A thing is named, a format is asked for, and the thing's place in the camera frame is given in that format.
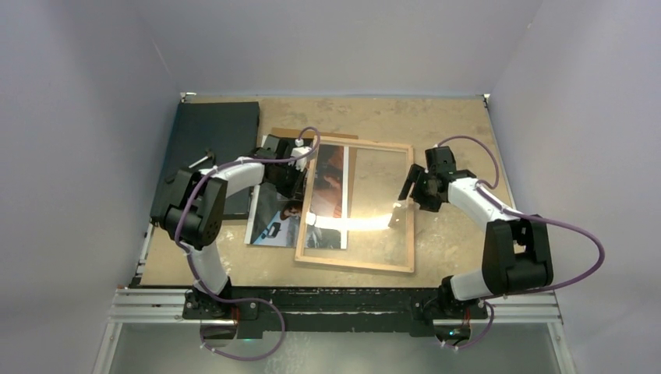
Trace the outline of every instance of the white wall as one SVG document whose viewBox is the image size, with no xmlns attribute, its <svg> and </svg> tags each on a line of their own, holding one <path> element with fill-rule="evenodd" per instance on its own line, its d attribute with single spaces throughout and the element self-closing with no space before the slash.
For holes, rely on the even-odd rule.
<svg viewBox="0 0 661 374">
<path fill-rule="evenodd" d="M 542 0 L 139 0 L 180 90 L 490 92 Z"/>
<path fill-rule="evenodd" d="M 597 234 L 559 291 L 580 373 L 659 372 L 661 2 L 545 0 L 490 98 L 517 204 Z M 557 281 L 596 249 L 553 232 Z"/>
<path fill-rule="evenodd" d="M 178 99 L 126 1 L 0 3 L 0 372 L 90 372 Z"/>
</svg>

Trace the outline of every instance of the wooden frame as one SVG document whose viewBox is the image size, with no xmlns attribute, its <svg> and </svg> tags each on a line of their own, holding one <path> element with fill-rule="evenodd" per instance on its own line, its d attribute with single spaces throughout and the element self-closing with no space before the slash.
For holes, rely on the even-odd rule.
<svg viewBox="0 0 661 374">
<path fill-rule="evenodd" d="M 414 154 L 413 146 L 408 144 L 398 144 L 398 143 L 380 143 L 373 142 L 370 140 L 361 140 L 361 139 L 345 139 L 345 138 L 333 138 L 328 136 L 323 136 L 321 138 L 321 144 L 323 145 L 332 145 L 332 146 L 350 146 L 358 150 L 386 150 L 393 152 L 402 152 L 406 155 L 406 170 L 405 174 L 408 174 L 408 169 L 414 163 Z M 316 170 L 316 158 L 309 162 L 308 166 L 308 175 L 314 175 Z M 332 265 L 332 266 L 342 266 L 342 267 L 351 267 L 359 269 L 370 269 L 370 270 L 382 270 L 382 271 L 396 271 L 401 273 L 413 273 L 415 271 L 415 241 L 413 238 L 414 228 L 413 228 L 413 202 L 411 199 L 408 199 L 406 206 L 406 250 L 407 250 L 407 263 L 406 265 L 387 265 L 382 263 L 367 263 L 363 261 L 352 261 L 347 259 L 326 259 L 321 257 L 306 256 L 305 251 L 305 241 L 306 241 L 306 214 L 309 212 L 310 204 L 312 202 L 312 192 L 314 185 L 314 178 L 307 178 L 306 180 L 306 193 L 303 198 L 303 211 L 301 214 L 301 224 L 299 227 L 299 236 L 296 240 L 296 252 L 294 255 L 294 261 L 300 263 L 316 263 L 323 265 Z"/>
</svg>

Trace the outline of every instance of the photograph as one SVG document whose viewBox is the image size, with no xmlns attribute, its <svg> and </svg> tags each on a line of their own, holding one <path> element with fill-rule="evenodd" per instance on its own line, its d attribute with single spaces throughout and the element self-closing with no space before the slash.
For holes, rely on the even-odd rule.
<svg viewBox="0 0 661 374">
<path fill-rule="evenodd" d="M 346 218 L 348 214 L 348 148 L 320 145 L 310 211 L 317 216 Z M 287 199 L 265 183 L 253 190 L 245 243 L 278 247 L 296 246 L 303 201 Z M 347 232 L 308 226 L 306 248 L 346 249 Z"/>
</svg>

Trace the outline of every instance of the white cylinder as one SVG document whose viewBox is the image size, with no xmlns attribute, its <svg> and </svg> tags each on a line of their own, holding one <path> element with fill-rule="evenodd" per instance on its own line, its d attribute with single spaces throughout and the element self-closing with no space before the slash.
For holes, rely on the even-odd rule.
<svg viewBox="0 0 661 374">
<path fill-rule="evenodd" d="M 191 252 L 193 264 L 200 279 L 216 295 L 220 294 L 228 281 L 227 273 L 221 263 L 221 255 L 218 253 L 216 241 L 202 248 L 201 251 Z M 195 288 L 204 292 L 202 287 L 195 283 Z"/>
<path fill-rule="evenodd" d="M 457 300 L 464 301 L 491 296 L 491 291 L 484 283 L 481 269 L 453 276 L 450 278 L 450 285 Z"/>
</svg>

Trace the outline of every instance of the beige table surface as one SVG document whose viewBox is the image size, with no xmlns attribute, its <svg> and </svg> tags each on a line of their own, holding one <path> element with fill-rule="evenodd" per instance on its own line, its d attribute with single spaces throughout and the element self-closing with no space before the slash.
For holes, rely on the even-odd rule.
<svg viewBox="0 0 661 374">
<path fill-rule="evenodd" d="M 474 136 L 497 153 L 481 99 L 198 97 L 196 103 L 259 101 L 260 139 L 274 127 L 355 134 L 360 139 L 412 144 L 415 162 L 448 136 Z M 467 140 L 451 142 L 458 168 L 492 181 L 489 156 Z M 510 203 L 506 178 L 494 192 Z M 350 270 L 294 262 L 294 249 L 243 244 L 246 221 L 225 221 L 217 238 L 224 268 L 235 285 L 436 287 L 455 273 L 473 270 L 482 261 L 483 233 L 460 210 L 443 205 L 440 213 L 415 212 L 413 274 Z M 181 250 L 161 229 L 150 244 L 142 285 L 190 285 L 193 277 Z"/>
</svg>

